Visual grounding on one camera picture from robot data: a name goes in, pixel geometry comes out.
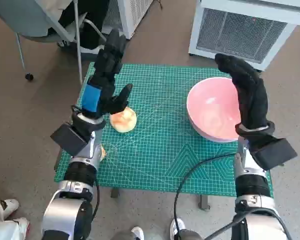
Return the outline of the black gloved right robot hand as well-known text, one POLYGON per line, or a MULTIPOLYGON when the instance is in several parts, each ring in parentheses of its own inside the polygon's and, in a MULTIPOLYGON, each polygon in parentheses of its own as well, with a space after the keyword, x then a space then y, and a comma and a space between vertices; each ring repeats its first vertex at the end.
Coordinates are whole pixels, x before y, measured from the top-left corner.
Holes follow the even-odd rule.
POLYGON ((263 79, 246 61, 235 56, 217 53, 218 69, 229 74, 237 90, 241 124, 248 130, 268 126, 268 96, 263 79))

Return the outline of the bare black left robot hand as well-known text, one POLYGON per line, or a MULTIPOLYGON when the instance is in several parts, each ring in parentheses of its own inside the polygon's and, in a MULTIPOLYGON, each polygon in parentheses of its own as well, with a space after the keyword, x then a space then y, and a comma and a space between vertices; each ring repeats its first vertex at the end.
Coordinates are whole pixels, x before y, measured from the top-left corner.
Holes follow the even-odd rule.
POLYGON ((94 62, 94 74, 89 77, 81 99, 82 114, 98 119, 105 114, 122 112, 128 105, 133 84, 128 83, 118 95, 115 93, 115 76, 123 66, 122 58, 126 47, 126 37, 117 29, 112 29, 104 48, 94 62))

